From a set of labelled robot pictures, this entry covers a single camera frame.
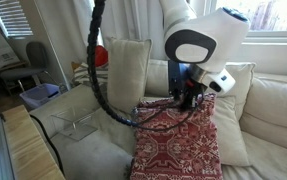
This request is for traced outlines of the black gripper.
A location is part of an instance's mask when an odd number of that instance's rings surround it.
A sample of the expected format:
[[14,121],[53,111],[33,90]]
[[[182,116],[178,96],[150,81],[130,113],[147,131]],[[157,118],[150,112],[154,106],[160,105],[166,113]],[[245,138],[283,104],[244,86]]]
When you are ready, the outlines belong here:
[[194,81],[183,63],[168,62],[168,85],[169,94],[181,110],[196,109],[204,101],[206,86]]

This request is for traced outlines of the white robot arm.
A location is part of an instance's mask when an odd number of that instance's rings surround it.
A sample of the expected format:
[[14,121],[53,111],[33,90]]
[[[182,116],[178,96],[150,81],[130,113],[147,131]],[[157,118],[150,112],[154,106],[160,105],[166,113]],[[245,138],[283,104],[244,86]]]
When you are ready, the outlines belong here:
[[220,7],[197,16],[186,0],[159,0],[164,48],[169,58],[169,92],[184,110],[200,106],[204,92],[225,94],[235,85],[225,65],[246,37],[250,20]]

